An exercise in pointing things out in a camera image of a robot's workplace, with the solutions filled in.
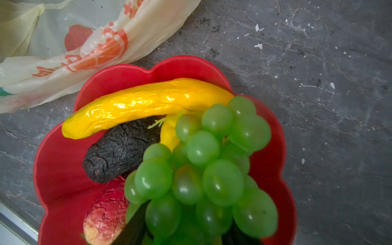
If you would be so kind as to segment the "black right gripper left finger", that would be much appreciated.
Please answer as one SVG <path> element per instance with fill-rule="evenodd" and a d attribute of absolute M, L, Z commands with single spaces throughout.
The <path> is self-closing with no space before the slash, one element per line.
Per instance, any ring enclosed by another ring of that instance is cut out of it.
<path fill-rule="evenodd" d="M 142 245 L 147 233 L 145 215 L 149 203 L 150 201 L 139 207 L 112 245 Z"/>

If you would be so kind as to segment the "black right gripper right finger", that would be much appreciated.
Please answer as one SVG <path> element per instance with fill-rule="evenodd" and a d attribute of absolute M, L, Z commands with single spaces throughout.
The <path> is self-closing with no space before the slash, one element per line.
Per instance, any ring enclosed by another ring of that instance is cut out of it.
<path fill-rule="evenodd" d="M 263 245 L 258 238 L 244 234 L 236 223 L 222 236 L 222 245 Z"/>

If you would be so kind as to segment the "red yellow fake apple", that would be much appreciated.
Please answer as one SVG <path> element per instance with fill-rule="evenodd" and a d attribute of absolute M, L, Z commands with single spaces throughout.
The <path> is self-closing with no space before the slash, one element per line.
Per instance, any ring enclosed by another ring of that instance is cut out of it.
<path fill-rule="evenodd" d="M 110 245 L 125 228 L 129 201 L 124 185 L 124 177 L 108 182 L 102 196 L 89 208 L 83 222 L 84 238 L 89 245 Z"/>

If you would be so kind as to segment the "green fake grape bunch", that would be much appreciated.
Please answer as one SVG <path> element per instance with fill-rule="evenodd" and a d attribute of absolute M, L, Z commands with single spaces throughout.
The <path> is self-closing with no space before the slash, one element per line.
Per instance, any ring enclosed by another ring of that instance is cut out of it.
<path fill-rule="evenodd" d="M 146 209 L 144 244 L 214 245 L 232 224 L 253 238 L 278 228 L 275 202 L 250 176 L 250 156 L 264 149 L 272 131 L 245 97 L 215 104 L 202 115 L 179 118 L 180 144 L 153 144 L 125 182 L 131 202 L 126 221 Z"/>

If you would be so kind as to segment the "red flower-shaped plate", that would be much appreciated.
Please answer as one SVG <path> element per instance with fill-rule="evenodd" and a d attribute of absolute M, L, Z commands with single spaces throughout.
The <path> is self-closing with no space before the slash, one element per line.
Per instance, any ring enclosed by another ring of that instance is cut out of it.
<path fill-rule="evenodd" d="M 191 78 L 212 83 L 231 91 L 225 75 L 211 62 L 195 56 L 174 56 L 152 69 L 131 64 L 109 66 L 96 72 L 80 90 L 74 109 L 123 89 Z M 282 126 L 270 109 L 254 100 L 257 113 L 272 130 L 269 144 L 251 156 L 250 175 L 267 192 L 278 210 L 278 229 L 263 239 L 265 245 L 291 245 L 295 241 L 298 215 L 293 194 L 282 177 L 286 160 L 286 142 Z M 41 221 L 40 245 L 81 245 L 82 223 L 89 207 L 103 193 L 105 185 L 88 178 L 82 161 L 87 149 L 102 137 L 97 133 L 82 140 L 65 138 L 61 126 L 54 127 L 41 142 L 36 153 L 33 179 L 37 197 L 45 209 Z"/>

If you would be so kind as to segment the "dark fake avocado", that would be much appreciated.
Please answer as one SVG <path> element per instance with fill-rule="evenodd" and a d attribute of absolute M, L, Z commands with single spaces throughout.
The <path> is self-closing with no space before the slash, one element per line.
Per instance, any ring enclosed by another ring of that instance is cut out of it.
<path fill-rule="evenodd" d="M 117 125 L 92 144 L 83 159 L 87 176 L 106 184 L 136 169 L 143 161 L 145 150 L 160 142 L 160 128 L 148 127 L 155 117 L 147 117 Z"/>

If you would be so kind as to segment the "yellow fake lemon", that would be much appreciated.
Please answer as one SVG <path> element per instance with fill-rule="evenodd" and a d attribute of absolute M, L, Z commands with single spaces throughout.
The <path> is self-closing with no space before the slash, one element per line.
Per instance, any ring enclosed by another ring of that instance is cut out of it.
<path fill-rule="evenodd" d="M 167 115 L 162 119 L 162 124 L 160 125 L 160 143 L 167 146 L 171 151 L 181 142 L 176 134 L 176 123 L 180 117 L 181 115 L 179 114 Z"/>

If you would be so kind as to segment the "yellow fake banana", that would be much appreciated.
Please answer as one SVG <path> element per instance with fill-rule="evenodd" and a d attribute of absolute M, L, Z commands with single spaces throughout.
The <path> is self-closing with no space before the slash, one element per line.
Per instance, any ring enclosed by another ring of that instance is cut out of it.
<path fill-rule="evenodd" d="M 85 105 L 62 125 L 62 134 L 84 139 L 119 124 L 178 111 L 205 111 L 212 105 L 227 105 L 229 91 L 211 83 L 179 78 L 121 90 Z"/>

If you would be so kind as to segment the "cream plastic bag orange prints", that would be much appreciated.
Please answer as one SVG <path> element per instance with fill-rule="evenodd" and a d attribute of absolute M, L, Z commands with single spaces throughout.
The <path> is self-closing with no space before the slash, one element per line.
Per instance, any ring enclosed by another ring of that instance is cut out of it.
<path fill-rule="evenodd" d="M 78 92 L 169 39 L 199 1 L 1 1 L 1 113 Z"/>

